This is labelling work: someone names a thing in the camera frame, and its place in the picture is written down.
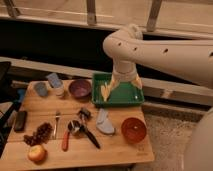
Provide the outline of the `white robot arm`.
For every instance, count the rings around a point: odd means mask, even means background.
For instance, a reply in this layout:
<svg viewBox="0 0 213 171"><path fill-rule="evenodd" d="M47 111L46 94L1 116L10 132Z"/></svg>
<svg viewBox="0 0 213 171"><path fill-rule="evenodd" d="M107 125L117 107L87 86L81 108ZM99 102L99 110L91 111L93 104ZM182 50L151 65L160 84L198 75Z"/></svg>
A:
<svg viewBox="0 0 213 171"><path fill-rule="evenodd" d="M213 40L146 41L141 29L129 24L108 35L103 50L113 60L110 90L122 82L141 88L137 65L213 89ZM213 107L191 135L182 171L213 171Z"/></svg>

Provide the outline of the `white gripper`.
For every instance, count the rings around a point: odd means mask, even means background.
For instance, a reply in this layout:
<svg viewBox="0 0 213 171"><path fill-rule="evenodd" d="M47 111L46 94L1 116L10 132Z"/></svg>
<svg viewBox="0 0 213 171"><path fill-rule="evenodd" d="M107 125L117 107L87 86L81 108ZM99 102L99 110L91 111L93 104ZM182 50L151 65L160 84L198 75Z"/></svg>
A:
<svg viewBox="0 0 213 171"><path fill-rule="evenodd" d="M141 78L137 75L135 67L113 67L112 77L116 80L111 80L110 83L105 82L101 86L101 95L104 101L107 101L110 93L118 86L118 82L131 82L134 80L134 84L138 89L142 89L143 84Z"/></svg>

